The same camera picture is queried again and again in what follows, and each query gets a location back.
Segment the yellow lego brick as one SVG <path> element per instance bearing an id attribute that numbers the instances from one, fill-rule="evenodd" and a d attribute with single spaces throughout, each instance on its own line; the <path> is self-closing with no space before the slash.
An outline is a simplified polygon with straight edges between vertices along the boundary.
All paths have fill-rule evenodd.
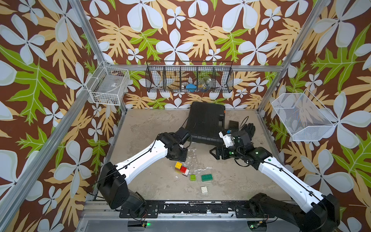
<path id="1" fill-rule="evenodd" d="M 176 165 L 175 165 L 175 169 L 181 170 L 181 168 L 182 168 L 182 163 L 177 162 Z"/>

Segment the red lego brick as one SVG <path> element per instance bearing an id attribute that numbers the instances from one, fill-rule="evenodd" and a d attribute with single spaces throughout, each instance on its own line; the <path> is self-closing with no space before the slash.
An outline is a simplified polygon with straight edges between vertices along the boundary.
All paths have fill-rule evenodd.
<path id="1" fill-rule="evenodd" d="M 184 172 L 186 171 L 186 169 L 187 169 L 186 167 L 182 166 L 180 172 L 181 172 L 182 174 L 184 174 Z"/>

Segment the dark green lego brick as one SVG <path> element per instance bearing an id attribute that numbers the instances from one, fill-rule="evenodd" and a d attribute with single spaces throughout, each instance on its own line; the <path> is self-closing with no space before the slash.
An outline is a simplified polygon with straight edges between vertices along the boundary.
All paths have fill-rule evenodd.
<path id="1" fill-rule="evenodd" d="M 212 174 L 206 174 L 201 176 L 202 182 L 212 181 L 213 176 Z"/>

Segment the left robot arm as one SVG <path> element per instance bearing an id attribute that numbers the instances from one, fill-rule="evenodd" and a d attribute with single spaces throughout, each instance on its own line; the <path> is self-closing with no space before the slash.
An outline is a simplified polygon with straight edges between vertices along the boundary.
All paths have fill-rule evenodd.
<path id="1" fill-rule="evenodd" d="M 106 163 L 100 173 L 97 188 L 111 209 L 121 206 L 132 211 L 138 211 L 146 204 L 144 198 L 137 192 L 128 189 L 128 184 L 143 170 L 156 161 L 169 160 L 185 162 L 188 148 L 184 147 L 191 141 L 191 134 L 183 127 L 176 132 L 164 132 L 144 150 L 131 158 L 112 164 Z"/>

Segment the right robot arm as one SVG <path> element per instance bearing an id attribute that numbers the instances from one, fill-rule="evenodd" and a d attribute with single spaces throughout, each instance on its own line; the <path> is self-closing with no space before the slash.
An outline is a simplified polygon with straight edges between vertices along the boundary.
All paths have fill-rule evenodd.
<path id="1" fill-rule="evenodd" d="M 211 155 L 217 160 L 242 160 L 245 167 L 253 167 L 269 177 L 295 202 L 290 204 L 258 193 L 249 200 L 248 212 L 253 217 L 275 216 L 302 232 L 332 232 L 340 225 L 338 200 L 305 184 L 265 148 L 254 147 L 247 131 L 221 131 L 219 137 L 224 144 L 211 149 Z"/>

